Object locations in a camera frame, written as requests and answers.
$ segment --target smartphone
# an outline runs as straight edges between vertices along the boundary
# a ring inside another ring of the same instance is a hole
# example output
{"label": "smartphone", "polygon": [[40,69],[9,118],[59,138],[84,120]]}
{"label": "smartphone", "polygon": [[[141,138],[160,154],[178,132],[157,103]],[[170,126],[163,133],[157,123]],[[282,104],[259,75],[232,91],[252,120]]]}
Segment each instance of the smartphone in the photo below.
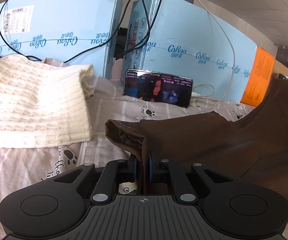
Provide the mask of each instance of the smartphone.
{"label": "smartphone", "polygon": [[126,71],[124,95],[150,102],[188,107],[193,79],[149,70]]}

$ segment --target woman on phone screen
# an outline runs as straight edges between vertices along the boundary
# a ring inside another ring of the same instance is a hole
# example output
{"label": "woman on phone screen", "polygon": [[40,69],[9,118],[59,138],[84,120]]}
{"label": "woman on phone screen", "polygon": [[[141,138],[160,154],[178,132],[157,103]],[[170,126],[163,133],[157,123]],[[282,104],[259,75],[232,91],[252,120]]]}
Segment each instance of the woman on phone screen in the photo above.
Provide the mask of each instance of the woman on phone screen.
{"label": "woman on phone screen", "polygon": [[142,89],[142,96],[137,97],[140,100],[150,102],[161,102],[162,101],[162,79],[159,76],[146,76],[146,82]]}

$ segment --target brown cloth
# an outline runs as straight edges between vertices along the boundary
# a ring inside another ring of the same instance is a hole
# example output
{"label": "brown cloth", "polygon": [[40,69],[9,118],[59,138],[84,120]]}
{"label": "brown cloth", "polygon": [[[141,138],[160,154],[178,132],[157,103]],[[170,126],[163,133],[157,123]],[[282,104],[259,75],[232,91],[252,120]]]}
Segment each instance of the brown cloth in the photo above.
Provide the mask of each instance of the brown cloth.
{"label": "brown cloth", "polygon": [[272,80],[265,100],[237,122],[215,112],[146,122],[109,120],[106,136],[143,161],[143,178],[148,151],[154,149],[159,159],[188,168],[202,163],[288,201],[288,80]]}

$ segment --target knitted fabric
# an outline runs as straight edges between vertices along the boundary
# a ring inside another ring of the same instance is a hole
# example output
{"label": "knitted fabric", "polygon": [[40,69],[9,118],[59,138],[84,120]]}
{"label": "knitted fabric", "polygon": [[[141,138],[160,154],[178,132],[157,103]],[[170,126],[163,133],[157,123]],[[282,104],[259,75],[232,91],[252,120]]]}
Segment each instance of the knitted fabric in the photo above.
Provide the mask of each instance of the knitted fabric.
{"label": "knitted fabric", "polygon": [[0,147],[33,148],[88,141],[83,80],[92,65],[56,68],[9,55],[0,59]]}

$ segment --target charging cable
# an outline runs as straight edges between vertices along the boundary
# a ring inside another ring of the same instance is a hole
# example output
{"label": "charging cable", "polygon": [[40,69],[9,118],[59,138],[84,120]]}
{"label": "charging cable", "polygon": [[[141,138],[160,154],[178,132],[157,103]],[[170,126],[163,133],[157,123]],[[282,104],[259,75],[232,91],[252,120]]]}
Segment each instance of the charging cable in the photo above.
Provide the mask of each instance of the charging cable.
{"label": "charging cable", "polygon": [[213,89],[213,92],[212,92],[211,94],[209,94],[209,95],[200,95],[200,94],[198,94],[198,93],[192,92],[191,98],[211,97],[212,95],[214,95],[215,89],[214,89],[214,87],[213,87],[212,85],[206,84],[206,83],[204,83],[204,84],[197,84],[197,85],[193,86],[193,88],[199,87],[199,86],[210,86],[210,87]]}
{"label": "charging cable", "polygon": [[225,30],[222,28],[222,26],[219,24],[219,22],[215,19],[215,17],[211,14],[211,12],[202,4],[202,2],[201,2],[200,0],[197,0],[197,1],[198,1],[198,2],[204,7],[204,9],[213,17],[213,19],[215,20],[215,22],[216,22],[216,23],[219,25],[219,27],[222,29],[222,31],[223,31],[223,33],[225,34],[225,36],[226,36],[229,44],[230,44],[231,47],[232,47],[233,56],[234,56],[233,67],[232,67],[232,76],[231,76],[231,80],[229,81],[228,88],[226,89],[226,91],[225,91],[224,95],[222,96],[222,98],[221,98],[214,106],[212,106],[212,107],[209,108],[209,109],[206,109],[206,110],[204,110],[204,111],[200,111],[200,112],[199,112],[199,113],[202,113],[202,112],[208,112],[208,111],[212,110],[213,108],[215,108],[215,107],[223,100],[223,98],[226,96],[226,94],[228,93],[229,89],[231,88],[232,82],[233,82],[236,57],[235,57],[235,50],[234,50],[234,48],[233,48],[233,45],[232,45],[229,37],[227,36]]}

